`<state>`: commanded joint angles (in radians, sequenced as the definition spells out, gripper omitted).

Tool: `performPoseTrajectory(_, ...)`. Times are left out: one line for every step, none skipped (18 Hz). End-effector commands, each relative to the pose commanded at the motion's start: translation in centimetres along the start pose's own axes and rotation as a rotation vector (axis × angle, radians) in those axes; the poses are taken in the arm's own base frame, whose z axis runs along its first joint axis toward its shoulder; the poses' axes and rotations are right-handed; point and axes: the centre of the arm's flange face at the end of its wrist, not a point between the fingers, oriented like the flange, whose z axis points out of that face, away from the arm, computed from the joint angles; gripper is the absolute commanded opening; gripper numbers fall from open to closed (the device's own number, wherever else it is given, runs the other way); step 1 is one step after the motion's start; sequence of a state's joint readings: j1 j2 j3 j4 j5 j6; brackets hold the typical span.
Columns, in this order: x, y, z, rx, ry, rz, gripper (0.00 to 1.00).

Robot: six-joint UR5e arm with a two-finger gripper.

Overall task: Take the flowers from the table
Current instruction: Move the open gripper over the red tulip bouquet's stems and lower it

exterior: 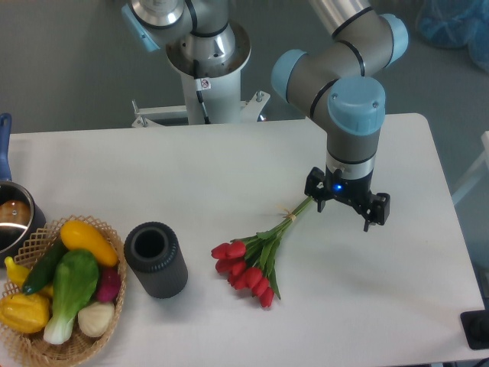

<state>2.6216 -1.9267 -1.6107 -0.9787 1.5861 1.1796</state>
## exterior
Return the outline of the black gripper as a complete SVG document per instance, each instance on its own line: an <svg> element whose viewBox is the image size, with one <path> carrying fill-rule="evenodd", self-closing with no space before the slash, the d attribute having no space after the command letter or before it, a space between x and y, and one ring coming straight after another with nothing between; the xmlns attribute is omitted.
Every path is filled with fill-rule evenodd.
<svg viewBox="0 0 489 367"><path fill-rule="evenodd" d="M364 231L370 226L383 226L390 215L390 194L371 192L373 173L362 178L346 179L338 169L332 173L329 169L323 172L313 167L306 178L304 193L313 199L317 211L322 212L325 202L336 200L352 207L359 215L364 216Z"/></svg>

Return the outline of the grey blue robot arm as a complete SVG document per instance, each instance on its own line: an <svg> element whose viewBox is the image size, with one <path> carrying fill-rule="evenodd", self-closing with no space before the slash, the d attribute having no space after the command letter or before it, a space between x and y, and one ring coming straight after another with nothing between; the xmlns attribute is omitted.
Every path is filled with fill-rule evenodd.
<svg viewBox="0 0 489 367"><path fill-rule="evenodd" d="M314 1L332 45L319 55L289 50L274 64L271 84L327 134L325 168L313 168L305 193L319 208L329 200L352 207L366 226L383 225L387 193L371 178L385 118L386 95L374 74L406 51L408 33L394 15L367 1ZM163 49L180 74L192 125L236 123L241 70L251 54L248 34L228 15L227 1L128 1L122 14L149 50Z"/></svg>

